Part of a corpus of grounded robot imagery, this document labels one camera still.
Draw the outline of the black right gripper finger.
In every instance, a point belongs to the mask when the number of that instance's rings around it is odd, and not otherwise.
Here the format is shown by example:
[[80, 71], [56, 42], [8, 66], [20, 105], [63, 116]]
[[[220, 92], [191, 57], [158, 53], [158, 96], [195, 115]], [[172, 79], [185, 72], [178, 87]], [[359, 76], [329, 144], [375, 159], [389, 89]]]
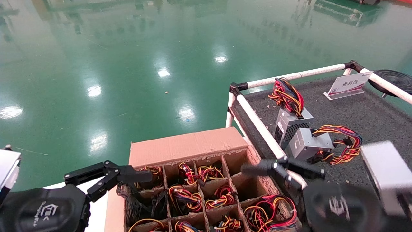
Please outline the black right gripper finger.
[[263, 159], [257, 165], [243, 164], [241, 173], [253, 176], [270, 176], [279, 184], [288, 184], [297, 191], [302, 191], [304, 185], [287, 172], [291, 163], [288, 159]]
[[287, 160], [283, 166], [294, 173], [297, 173], [304, 178], [309, 179], [325, 179], [326, 172], [321, 167], [310, 164], [301, 160]]

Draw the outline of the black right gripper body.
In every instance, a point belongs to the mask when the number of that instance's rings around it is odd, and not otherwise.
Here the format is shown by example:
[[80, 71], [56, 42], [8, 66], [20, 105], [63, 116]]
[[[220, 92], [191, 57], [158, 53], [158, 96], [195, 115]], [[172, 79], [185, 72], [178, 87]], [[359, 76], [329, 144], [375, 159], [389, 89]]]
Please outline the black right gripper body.
[[303, 200], [313, 232], [379, 232], [386, 223], [377, 196], [362, 186], [315, 181]]

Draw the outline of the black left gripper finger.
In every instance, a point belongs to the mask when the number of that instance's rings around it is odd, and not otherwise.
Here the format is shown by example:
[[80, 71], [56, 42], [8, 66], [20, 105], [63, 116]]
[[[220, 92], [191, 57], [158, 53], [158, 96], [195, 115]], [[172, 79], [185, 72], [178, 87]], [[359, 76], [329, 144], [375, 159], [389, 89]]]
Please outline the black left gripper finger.
[[88, 188], [87, 198], [96, 202], [112, 188], [120, 184], [145, 183], [153, 180], [149, 170], [136, 171], [131, 165], [119, 166], [109, 160], [67, 173], [64, 181], [67, 185], [80, 185], [94, 179], [100, 180]]

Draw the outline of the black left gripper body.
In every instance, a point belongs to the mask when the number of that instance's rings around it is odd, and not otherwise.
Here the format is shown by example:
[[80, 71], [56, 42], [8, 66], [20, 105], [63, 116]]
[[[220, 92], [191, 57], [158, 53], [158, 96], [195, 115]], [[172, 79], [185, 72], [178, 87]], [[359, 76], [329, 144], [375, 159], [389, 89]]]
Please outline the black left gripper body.
[[2, 232], [83, 232], [90, 202], [74, 185], [15, 191], [1, 204]]

